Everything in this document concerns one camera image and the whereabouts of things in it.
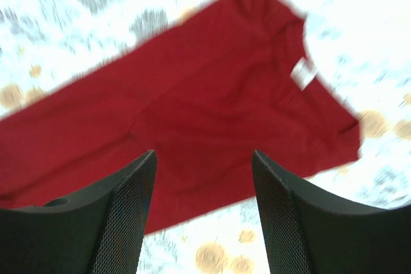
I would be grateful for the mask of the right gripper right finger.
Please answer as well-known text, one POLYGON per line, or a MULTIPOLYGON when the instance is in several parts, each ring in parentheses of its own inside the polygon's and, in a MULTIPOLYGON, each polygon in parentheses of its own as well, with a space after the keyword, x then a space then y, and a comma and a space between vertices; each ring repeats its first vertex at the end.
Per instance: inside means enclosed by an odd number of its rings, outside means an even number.
POLYGON ((252 175, 271 274, 410 272, 410 206, 381 209, 328 192, 260 151, 252 175))

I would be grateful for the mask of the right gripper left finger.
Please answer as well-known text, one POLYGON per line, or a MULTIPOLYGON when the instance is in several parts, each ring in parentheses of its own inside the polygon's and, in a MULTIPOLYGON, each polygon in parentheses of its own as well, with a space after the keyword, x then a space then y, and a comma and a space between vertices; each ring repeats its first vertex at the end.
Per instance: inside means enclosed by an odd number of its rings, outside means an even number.
POLYGON ((1 273, 136 273, 156 168, 150 150, 41 207, 2 209, 1 273))

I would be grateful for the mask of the dark red t shirt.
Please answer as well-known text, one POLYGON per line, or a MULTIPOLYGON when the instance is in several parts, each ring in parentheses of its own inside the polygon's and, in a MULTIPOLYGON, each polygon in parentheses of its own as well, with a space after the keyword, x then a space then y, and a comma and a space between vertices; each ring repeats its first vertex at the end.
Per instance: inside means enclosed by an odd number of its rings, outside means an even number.
POLYGON ((280 0, 217 0, 3 119, 1 206, 43 205, 154 150, 152 233, 252 197, 255 150, 301 177, 357 160, 358 120, 291 77, 303 35, 280 0))

